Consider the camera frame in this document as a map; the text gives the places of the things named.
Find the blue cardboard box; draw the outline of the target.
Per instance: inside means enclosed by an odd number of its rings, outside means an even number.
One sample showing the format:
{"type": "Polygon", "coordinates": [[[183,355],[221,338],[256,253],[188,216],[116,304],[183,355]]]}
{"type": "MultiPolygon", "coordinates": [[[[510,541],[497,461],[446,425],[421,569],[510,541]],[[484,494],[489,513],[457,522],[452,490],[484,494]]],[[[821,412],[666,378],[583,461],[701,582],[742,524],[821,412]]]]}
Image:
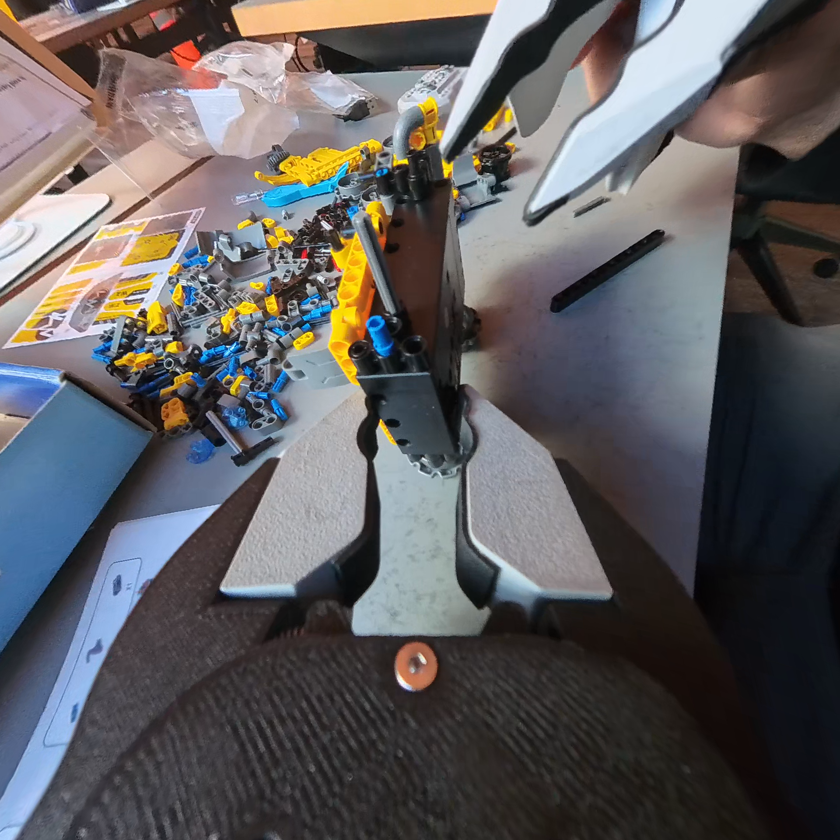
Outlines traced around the blue cardboard box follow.
{"type": "Polygon", "coordinates": [[[156,433],[60,370],[1,364],[1,647],[156,433]]]}

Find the pile of small building pieces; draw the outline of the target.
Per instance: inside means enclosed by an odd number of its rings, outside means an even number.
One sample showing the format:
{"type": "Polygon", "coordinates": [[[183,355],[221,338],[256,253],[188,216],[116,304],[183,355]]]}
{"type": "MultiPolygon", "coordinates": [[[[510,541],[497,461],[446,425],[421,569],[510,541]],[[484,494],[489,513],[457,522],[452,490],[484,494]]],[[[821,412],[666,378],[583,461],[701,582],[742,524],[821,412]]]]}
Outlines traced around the pile of small building pieces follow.
{"type": "Polygon", "coordinates": [[[324,349],[337,306],[341,269],[333,251],[350,242],[357,202],[336,196],[287,229],[251,214],[238,228],[264,229],[273,263],[267,275],[233,282],[198,246],[173,265],[169,299],[99,333],[91,358],[119,383],[129,408],[162,438],[204,436],[227,446],[206,420],[218,415],[233,433],[279,438],[295,382],[285,362],[296,351],[324,349]]]}

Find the grey axle with black connector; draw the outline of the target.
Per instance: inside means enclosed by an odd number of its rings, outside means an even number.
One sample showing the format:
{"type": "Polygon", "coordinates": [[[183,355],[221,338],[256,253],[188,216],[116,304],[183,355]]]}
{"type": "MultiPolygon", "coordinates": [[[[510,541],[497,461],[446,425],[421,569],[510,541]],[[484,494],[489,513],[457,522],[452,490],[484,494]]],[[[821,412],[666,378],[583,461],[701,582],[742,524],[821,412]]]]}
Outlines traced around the grey axle with black connector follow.
{"type": "Polygon", "coordinates": [[[269,448],[279,443],[279,439],[268,436],[257,444],[244,447],[240,444],[234,433],[225,426],[222,419],[213,411],[207,410],[205,417],[211,426],[221,435],[225,443],[233,449],[234,453],[231,455],[231,460],[237,467],[246,466],[269,448]]]}

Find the black rubber tyre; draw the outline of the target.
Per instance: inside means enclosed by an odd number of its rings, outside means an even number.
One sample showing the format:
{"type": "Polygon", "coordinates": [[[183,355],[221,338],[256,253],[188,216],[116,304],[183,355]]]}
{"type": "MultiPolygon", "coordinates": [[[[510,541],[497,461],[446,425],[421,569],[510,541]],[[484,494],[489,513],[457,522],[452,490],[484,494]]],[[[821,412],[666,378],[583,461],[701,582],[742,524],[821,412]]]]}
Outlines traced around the black rubber tyre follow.
{"type": "Polygon", "coordinates": [[[510,142],[493,143],[474,154],[476,172],[493,181],[498,187],[510,177],[510,162],[516,145],[510,142]]]}

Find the person's right hand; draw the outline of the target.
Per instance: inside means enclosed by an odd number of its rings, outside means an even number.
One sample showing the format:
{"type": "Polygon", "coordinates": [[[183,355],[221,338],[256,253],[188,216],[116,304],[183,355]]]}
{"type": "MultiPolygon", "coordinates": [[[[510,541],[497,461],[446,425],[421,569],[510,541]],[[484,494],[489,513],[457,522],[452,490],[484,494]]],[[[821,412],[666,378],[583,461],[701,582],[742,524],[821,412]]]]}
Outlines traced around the person's right hand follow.
{"type": "Polygon", "coordinates": [[[725,149],[761,144],[800,159],[839,124],[839,2],[756,45],[675,133],[725,149]]]}

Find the yellow sticker sheet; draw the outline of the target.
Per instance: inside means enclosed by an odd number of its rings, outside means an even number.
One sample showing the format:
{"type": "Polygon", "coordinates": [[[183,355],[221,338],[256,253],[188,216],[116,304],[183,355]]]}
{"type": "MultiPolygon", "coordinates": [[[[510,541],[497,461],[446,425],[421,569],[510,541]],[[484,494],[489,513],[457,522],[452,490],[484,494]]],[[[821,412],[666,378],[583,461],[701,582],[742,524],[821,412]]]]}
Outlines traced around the yellow sticker sheet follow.
{"type": "Polygon", "coordinates": [[[137,317],[160,296],[204,213],[197,207],[101,227],[3,348],[91,337],[137,317]]]}

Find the black long holed beam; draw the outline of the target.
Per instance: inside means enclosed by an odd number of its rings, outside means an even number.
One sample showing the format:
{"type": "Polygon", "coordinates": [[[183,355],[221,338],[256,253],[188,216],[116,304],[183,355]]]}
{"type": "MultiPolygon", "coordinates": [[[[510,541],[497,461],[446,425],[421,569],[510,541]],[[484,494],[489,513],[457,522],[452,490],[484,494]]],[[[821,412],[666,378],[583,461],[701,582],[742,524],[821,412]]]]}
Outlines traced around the black long holed beam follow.
{"type": "Polygon", "coordinates": [[[607,281],[615,278],[624,270],[655,251],[665,242],[665,239],[666,231],[661,228],[640,238],[619,254],[600,266],[593,268],[582,278],[571,283],[567,288],[554,294],[549,305],[550,312],[560,313],[574,305],[597,288],[603,286],[607,281]]]}

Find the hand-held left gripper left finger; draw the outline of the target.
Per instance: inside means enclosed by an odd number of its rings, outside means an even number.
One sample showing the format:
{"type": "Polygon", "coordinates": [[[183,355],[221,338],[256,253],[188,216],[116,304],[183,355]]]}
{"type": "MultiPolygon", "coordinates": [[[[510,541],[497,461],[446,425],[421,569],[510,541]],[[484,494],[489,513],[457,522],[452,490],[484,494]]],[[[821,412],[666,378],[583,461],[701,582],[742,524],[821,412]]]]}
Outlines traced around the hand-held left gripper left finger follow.
{"type": "Polygon", "coordinates": [[[355,604],[380,567],[375,418],[355,392],[281,456],[220,584],[245,599],[355,604]]]}

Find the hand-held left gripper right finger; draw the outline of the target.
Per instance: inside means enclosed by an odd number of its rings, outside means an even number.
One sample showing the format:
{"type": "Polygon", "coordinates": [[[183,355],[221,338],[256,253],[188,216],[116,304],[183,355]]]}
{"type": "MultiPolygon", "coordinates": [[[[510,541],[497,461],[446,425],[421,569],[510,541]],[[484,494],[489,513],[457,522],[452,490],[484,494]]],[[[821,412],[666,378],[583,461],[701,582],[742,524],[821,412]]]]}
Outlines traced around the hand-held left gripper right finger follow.
{"type": "Polygon", "coordinates": [[[609,602],[613,588],[549,450],[472,387],[460,408],[463,593],[476,607],[609,602]]]}

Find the yellow toy vehicle model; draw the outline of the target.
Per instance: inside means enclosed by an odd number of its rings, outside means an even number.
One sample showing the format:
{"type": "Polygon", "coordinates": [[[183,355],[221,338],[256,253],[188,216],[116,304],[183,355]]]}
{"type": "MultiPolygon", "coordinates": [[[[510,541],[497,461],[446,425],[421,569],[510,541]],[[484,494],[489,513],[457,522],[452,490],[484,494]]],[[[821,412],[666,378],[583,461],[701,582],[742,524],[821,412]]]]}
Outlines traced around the yellow toy vehicle model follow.
{"type": "Polygon", "coordinates": [[[353,209],[353,236],[332,253],[341,269],[324,349],[294,352],[291,378],[359,385],[393,444],[427,476],[455,475],[461,355],[480,327],[464,303],[458,208],[444,178],[433,98],[405,110],[353,209]]]}

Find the grey motor block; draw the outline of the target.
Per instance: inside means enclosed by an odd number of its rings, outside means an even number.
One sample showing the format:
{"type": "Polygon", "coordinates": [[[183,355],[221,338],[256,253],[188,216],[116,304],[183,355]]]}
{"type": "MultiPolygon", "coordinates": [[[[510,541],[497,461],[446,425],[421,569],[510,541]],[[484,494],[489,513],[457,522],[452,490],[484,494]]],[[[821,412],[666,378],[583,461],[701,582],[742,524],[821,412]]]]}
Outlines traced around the grey motor block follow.
{"type": "Polygon", "coordinates": [[[397,101],[397,111],[404,113],[421,106],[427,99],[435,100],[437,110],[446,114],[451,110],[463,84],[467,68],[442,65],[427,70],[397,101]]]}

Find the person's dark jeans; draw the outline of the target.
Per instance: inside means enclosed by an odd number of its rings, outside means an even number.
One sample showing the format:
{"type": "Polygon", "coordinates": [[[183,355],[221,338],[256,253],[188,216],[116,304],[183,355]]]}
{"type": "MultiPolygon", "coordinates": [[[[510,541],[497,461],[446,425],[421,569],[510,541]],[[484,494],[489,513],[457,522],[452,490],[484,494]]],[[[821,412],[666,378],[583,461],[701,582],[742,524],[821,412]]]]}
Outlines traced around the person's dark jeans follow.
{"type": "Polygon", "coordinates": [[[839,834],[838,326],[721,324],[696,598],[786,800],[839,834]]]}

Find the dark curved panel piece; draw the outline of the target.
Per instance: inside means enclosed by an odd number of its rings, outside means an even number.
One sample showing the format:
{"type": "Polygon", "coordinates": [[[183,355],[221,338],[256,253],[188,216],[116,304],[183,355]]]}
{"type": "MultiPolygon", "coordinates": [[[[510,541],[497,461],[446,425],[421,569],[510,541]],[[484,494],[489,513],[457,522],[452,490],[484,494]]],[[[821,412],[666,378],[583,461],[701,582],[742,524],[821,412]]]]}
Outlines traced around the dark curved panel piece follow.
{"type": "Polygon", "coordinates": [[[213,257],[213,265],[233,282],[254,280],[267,275],[273,263],[263,227],[250,225],[224,232],[197,231],[199,252],[213,257]]]}

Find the pile of yellow beams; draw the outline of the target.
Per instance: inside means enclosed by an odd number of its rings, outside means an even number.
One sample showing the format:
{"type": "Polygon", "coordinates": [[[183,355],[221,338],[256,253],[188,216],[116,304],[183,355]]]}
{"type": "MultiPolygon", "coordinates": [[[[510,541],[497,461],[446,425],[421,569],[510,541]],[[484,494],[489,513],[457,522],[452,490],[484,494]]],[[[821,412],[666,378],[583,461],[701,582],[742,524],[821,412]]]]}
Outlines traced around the pile of yellow beams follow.
{"type": "Polygon", "coordinates": [[[266,155],[269,172],[256,171],[254,175],[256,180],[271,186],[315,186],[336,175],[348,175],[371,166],[384,151],[383,143],[378,140],[367,140],[347,150],[321,147],[306,155],[291,154],[274,144],[266,155]]]}

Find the instruction booklet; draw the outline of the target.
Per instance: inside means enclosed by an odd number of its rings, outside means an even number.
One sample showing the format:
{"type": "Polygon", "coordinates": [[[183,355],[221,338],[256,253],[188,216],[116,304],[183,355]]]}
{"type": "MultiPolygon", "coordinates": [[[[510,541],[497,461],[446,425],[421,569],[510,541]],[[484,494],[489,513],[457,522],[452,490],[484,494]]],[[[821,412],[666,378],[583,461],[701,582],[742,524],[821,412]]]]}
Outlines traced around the instruction booklet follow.
{"type": "Polygon", "coordinates": [[[65,661],[1,799],[1,838],[15,839],[62,761],[102,661],[137,601],[217,505],[124,521],[110,532],[65,661]]]}

